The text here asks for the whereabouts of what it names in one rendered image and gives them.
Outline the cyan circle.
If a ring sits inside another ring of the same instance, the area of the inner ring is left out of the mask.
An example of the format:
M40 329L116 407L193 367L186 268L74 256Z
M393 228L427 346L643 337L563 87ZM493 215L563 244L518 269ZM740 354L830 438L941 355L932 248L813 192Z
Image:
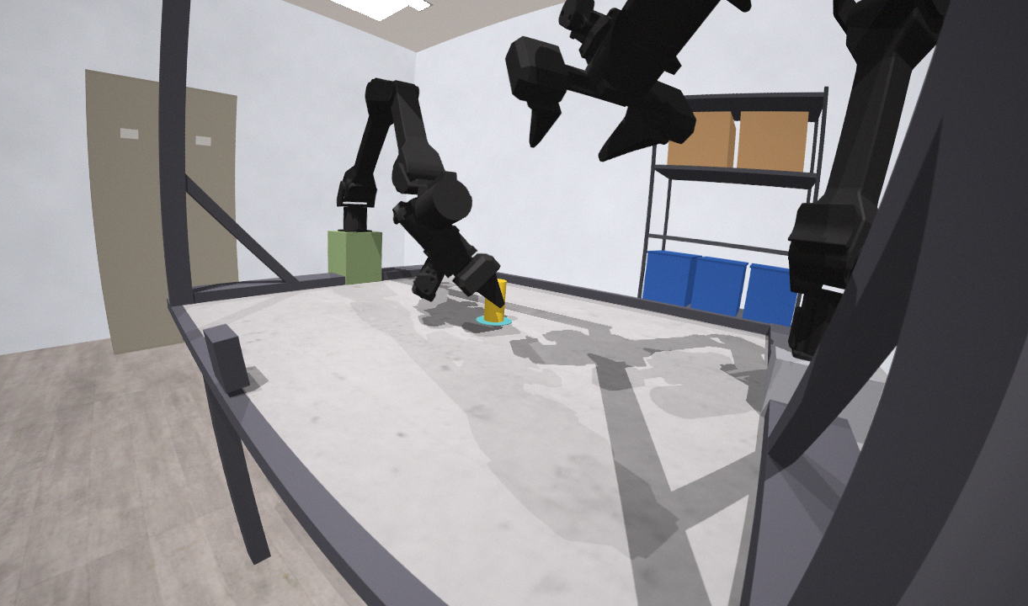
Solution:
M487 322L487 321L484 321L484 316L479 316L479 317L477 317L476 321L479 322L479 323L481 323L482 325L490 325L490 326L510 325L510 323L511 323L511 319L509 319L507 317L503 318L503 322Z

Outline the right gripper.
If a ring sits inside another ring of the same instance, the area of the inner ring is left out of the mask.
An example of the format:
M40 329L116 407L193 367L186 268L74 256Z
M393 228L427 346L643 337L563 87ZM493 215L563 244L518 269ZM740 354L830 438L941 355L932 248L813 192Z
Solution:
M559 101L567 90L626 107L624 119L599 150L600 162L658 143L682 145L694 133L697 118L682 91L658 80L663 72L680 71L683 47L653 37L625 5L610 16L605 39L586 59L584 70L565 65L557 45L529 37L511 43L505 61L511 93L528 101L533 109L530 148L543 141L562 114Z

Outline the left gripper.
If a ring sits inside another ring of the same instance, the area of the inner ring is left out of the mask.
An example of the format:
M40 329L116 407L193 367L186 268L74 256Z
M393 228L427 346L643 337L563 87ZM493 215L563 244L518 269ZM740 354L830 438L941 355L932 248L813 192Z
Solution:
M429 256L433 254L455 271L453 274L455 278L452 281L468 298L477 292L497 307L503 306L501 287L497 279L497 271L501 264L486 253L477 253L474 256L477 250L468 244L456 226L450 224L438 231L421 247Z

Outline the yellow tall cylinder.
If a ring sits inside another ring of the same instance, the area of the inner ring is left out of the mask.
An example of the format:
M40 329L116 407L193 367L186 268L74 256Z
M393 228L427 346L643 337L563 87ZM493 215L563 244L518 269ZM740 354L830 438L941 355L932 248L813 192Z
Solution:
M499 308L490 300L484 298L484 321L487 322L503 322L503 307L505 306L507 281L503 279L498 279L498 284L499 287L501 287L501 292L503 296L503 306Z

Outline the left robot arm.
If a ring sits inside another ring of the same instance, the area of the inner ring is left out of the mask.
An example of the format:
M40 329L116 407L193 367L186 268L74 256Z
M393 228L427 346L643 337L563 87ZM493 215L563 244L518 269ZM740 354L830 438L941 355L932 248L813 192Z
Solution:
M393 222L401 223L421 246L438 231L467 217L472 197L457 181L456 172L445 170L438 152L428 143L418 101L420 88L416 84L372 79L365 96L369 118L354 166L339 185L337 207L344 207L344 229L338 231L372 231L367 230L367 208L375 208L374 170L389 127L394 124L399 155L393 164L391 180L397 192L418 197L399 202L393 208ZM423 253L428 260L417 273L411 291L432 302L444 276L448 279L455 271L433 254Z

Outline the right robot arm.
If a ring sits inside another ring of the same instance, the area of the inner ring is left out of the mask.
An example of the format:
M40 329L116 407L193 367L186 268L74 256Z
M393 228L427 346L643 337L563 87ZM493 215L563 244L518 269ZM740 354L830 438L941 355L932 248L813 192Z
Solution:
M626 0L625 9L665 45L684 47L719 1ZM949 4L833 0L834 19L857 65L827 191L818 202L800 205L788 237L791 292L805 293L788 335L794 358L812 360L842 298L822 287L845 290L859 260L878 212L911 73L935 47ZM582 58L605 39L614 9L605 15L594 11L594 0L565 1L557 22L582 43Z

